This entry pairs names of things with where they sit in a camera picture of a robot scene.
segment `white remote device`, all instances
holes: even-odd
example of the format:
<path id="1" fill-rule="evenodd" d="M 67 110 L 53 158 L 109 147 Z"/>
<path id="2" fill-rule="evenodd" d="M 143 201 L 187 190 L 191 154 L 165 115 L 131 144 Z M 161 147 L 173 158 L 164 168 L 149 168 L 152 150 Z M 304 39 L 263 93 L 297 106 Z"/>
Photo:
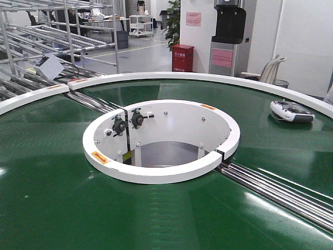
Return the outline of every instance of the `white remote device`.
<path id="1" fill-rule="evenodd" d="M 285 100 L 271 102 L 270 108 L 276 119 L 290 122 L 312 122 L 315 118 L 315 115 L 303 106 Z"/>

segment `pink sign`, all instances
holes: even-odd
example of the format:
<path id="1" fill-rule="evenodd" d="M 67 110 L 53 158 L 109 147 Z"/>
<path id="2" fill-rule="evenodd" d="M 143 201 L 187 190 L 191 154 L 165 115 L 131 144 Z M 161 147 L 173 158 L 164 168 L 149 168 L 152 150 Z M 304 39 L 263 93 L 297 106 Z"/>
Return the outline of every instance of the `pink sign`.
<path id="1" fill-rule="evenodd" d="M 187 12 L 186 13 L 187 26 L 201 26 L 201 12 Z"/>
<path id="2" fill-rule="evenodd" d="M 231 68 L 233 62 L 233 51 L 225 51 L 223 49 L 212 50 L 212 64 L 222 67 Z"/>

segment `green leaves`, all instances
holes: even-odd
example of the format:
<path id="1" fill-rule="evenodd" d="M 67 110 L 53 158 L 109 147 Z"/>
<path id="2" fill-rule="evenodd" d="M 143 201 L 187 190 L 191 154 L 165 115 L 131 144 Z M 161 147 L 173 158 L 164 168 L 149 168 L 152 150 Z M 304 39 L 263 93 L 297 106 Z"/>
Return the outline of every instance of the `green leaves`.
<path id="1" fill-rule="evenodd" d="M 168 8 L 168 19 L 166 20 L 167 31 L 165 39 L 168 41 L 168 47 L 179 44 L 181 32 L 181 0 L 169 1 L 171 8 Z"/>

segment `red cabinet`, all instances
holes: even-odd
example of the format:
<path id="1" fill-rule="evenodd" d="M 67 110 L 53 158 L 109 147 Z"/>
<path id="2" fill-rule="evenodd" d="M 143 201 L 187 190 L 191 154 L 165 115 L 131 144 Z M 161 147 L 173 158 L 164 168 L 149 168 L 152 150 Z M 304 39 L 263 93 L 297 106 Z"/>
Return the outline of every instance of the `red cabinet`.
<path id="1" fill-rule="evenodd" d="M 193 46 L 176 44 L 172 47 L 172 71 L 192 72 Z"/>

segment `black water dispenser top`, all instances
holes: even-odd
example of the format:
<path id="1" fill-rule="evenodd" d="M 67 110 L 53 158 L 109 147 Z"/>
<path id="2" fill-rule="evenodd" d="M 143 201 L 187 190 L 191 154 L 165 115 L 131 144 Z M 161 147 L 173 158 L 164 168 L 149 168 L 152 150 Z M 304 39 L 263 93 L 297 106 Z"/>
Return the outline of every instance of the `black water dispenser top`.
<path id="1" fill-rule="evenodd" d="M 216 35 L 212 42 L 240 44 L 244 38 L 246 11 L 237 7 L 238 0 L 215 0 Z"/>

